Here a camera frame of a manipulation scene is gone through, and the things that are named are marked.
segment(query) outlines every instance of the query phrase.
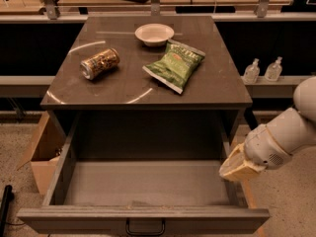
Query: dark brown tabletop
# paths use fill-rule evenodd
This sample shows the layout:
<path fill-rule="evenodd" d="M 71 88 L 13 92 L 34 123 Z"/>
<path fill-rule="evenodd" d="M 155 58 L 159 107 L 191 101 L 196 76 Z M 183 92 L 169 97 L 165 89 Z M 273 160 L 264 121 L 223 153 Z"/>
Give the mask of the dark brown tabletop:
<path fill-rule="evenodd" d="M 172 27 L 174 40 L 206 53 L 182 95 L 142 69 L 165 53 L 165 46 L 147 47 L 135 36 L 139 26 L 150 23 Z M 118 68 L 93 81 L 87 80 L 81 73 L 80 62 L 105 48 L 117 50 Z M 227 110 L 244 109 L 251 104 L 211 17 L 120 15 L 89 17 L 41 102 L 45 110 Z"/>

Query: white bottle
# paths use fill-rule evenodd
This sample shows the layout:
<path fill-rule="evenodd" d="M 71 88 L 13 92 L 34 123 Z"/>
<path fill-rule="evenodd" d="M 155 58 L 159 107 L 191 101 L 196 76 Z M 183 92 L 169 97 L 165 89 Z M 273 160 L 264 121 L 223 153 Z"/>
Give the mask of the white bottle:
<path fill-rule="evenodd" d="M 253 64 L 250 64 L 244 74 L 244 81 L 246 83 L 256 83 L 259 73 L 260 73 L 260 68 L 258 66 L 259 59 L 254 59 Z"/>
<path fill-rule="evenodd" d="M 278 57 L 276 62 L 271 63 L 268 66 L 267 71 L 265 73 L 265 78 L 268 81 L 271 81 L 271 82 L 277 81 L 280 75 L 280 72 L 282 71 L 282 66 L 280 65 L 281 60 L 282 60 L 282 57 Z"/>

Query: cabinet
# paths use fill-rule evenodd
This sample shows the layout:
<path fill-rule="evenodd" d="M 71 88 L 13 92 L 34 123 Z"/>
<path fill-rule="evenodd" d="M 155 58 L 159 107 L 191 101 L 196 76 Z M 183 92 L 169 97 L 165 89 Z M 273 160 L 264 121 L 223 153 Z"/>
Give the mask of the cabinet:
<path fill-rule="evenodd" d="M 164 54 L 134 36 L 149 23 L 206 53 L 183 95 L 141 69 Z M 22 220 L 39 233 L 158 236 L 253 233 L 269 218 L 218 175 L 252 101 L 210 17 L 90 17 L 73 46 L 41 103 L 66 143 L 42 207 Z M 118 69 L 86 80 L 80 61 L 106 47 Z"/>

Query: drawer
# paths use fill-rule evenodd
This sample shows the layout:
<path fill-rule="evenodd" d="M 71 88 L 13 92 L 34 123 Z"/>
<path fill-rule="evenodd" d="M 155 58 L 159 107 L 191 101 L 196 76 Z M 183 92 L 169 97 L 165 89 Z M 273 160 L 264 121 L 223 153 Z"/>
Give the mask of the drawer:
<path fill-rule="evenodd" d="M 42 207 L 18 216 L 38 233 L 253 233 L 269 212 L 219 177 L 227 143 L 218 111 L 82 112 Z"/>

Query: drawer handle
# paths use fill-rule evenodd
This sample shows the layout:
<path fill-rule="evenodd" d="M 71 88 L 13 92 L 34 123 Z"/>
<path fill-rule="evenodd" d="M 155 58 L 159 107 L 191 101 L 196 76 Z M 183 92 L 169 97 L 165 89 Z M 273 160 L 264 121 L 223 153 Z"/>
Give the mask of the drawer handle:
<path fill-rule="evenodd" d="M 129 219 L 126 221 L 126 233 L 129 236 L 160 236 L 165 233 L 165 220 L 163 219 L 161 222 L 161 230 L 159 232 L 133 232 L 129 229 Z"/>

